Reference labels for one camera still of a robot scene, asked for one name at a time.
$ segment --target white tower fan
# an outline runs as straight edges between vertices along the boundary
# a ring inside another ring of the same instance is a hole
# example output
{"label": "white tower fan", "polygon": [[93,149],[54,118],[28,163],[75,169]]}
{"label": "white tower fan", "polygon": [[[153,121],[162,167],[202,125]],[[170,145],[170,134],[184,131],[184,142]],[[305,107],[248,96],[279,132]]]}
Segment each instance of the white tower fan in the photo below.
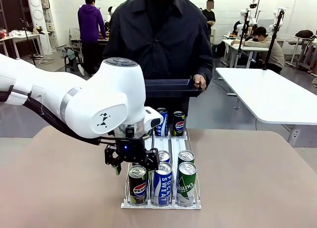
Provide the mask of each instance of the white tower fan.
{"label": "white tower fan", "polygon": [[44,19],[42,2],[41,0],[28,0],[28,2],[34,28],[36,27],[36,25],[38,25],[39,27],[41,26],[43,28],[43,31],[45,32],[45,34],[40,34],[44,55],[52,54],[52,47],[46,27],[46,22]]}

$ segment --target pepsi logo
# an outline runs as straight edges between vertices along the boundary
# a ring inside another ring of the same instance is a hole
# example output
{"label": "pepsi logo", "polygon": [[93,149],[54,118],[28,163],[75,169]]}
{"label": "pepsi logo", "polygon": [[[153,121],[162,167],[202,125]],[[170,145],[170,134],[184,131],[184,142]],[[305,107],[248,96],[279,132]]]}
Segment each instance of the pepsi logo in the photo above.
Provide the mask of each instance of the pepsi logo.
{"label": "pepsi logo", "polygon": [[147,189],[147,183],[143,183],[141,185],[136,186],[133,189],[133,192],[136,196],[141,197],[146,193],[146,189]]}
{"label": "pepsi logo", "polygon": [[176,130],[178,131],[182,131],[184,129],[184,122],[179,122],[179,123],[176,123],[175,127],[176,127]]}

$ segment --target can top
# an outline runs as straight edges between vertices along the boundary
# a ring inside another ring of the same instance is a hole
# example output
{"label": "can top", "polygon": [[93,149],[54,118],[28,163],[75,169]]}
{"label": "can top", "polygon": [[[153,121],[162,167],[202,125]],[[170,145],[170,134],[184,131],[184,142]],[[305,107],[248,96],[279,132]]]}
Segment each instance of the can top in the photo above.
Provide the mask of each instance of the can top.
{"label": "can top", "polygon": [[179,171],[185,175],[194,175],[197,172],[197,168],[191,162],[183,162],[179,165]]}
{"label": "can top", "polygon": [[129,176],[135,179],[142,178],[147,170],[141,165],[134,165],[129,170]]}
{"label": "can top", "polygon": [[183,150],[178,154],[178,158],[180,158],[183,161],[192,161],[195,159],[195,155],[193,152],[189,150]]}
{"label": "can top", "polygon": [[159,175],[169,175],[172,172],[172,166],[167,162],[160,162],[156,173]]}
{"label": "can top", "polygon": [[183,113],[182,111],[176,111],[176,112],[174,112],[174,116],[183,117],[183,116],[185,116],[185,113]]}
{"label": "can top", "polygon": [[169,159],[169,153],[165,150],[159,150],[158,151],[158,156],[160,161],[166,161]]}
{"label": "can top", "polygon": [[159,113],[167,113],[167,109],[166,108],[158,108],[157,112],[159,112]]}

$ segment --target purple hoodie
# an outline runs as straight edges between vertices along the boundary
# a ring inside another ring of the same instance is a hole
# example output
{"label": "purple hoodie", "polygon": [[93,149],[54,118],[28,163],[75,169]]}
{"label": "purple hoodie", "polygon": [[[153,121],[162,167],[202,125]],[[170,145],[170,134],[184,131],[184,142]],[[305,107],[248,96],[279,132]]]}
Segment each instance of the purple hoodie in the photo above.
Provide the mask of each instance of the purple hoodie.
{"label": "purple hoodie", "polygon": [[84,43],[96,43],[99,39],[99,27],[106,37],[105,25],[100,11],[91,4],[84,4],[78,11],[80,39]]}

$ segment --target black tray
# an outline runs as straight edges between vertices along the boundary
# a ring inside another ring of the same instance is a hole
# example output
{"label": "black tray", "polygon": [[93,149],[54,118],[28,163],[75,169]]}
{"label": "black tray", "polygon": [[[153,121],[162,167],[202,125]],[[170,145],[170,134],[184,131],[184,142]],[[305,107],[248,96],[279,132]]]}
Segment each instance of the black tray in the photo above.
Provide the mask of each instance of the black tray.
{"label": "black tray", "polygon": [[192,80],[145,80],[147,98],[198,97],[203,90],[196,89]]}

